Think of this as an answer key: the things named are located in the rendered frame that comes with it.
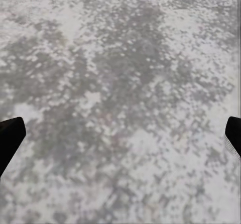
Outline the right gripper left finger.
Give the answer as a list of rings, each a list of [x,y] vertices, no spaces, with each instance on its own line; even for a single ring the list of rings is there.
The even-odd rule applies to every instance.
[[[26,136],[22,117],[0,122],[0,177]]]

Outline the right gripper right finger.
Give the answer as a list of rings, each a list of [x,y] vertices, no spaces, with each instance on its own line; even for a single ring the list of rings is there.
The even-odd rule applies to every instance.
[[[241,157],[241,119],[229,117],[225,134]]]

